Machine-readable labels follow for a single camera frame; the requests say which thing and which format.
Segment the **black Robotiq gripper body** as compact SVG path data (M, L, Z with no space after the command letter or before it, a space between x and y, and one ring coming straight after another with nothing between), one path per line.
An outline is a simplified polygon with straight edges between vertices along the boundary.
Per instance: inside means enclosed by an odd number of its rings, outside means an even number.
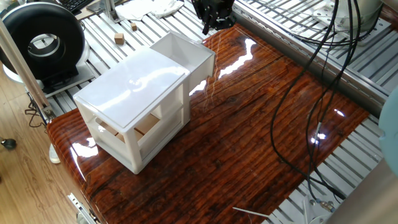
M192 4L199 19L206 15L224 19L231 15L234 0L192 0Z

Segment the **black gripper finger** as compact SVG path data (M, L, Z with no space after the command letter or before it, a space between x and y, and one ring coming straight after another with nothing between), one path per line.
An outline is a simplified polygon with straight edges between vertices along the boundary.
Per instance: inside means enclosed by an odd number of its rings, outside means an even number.
M204 35L207 35L209 33L209 30L213 27L213 17L203 17L202 22L203 22L202 33Z
M219 16L217 18L217 30L229 29L236 23L236 17L233 15Z

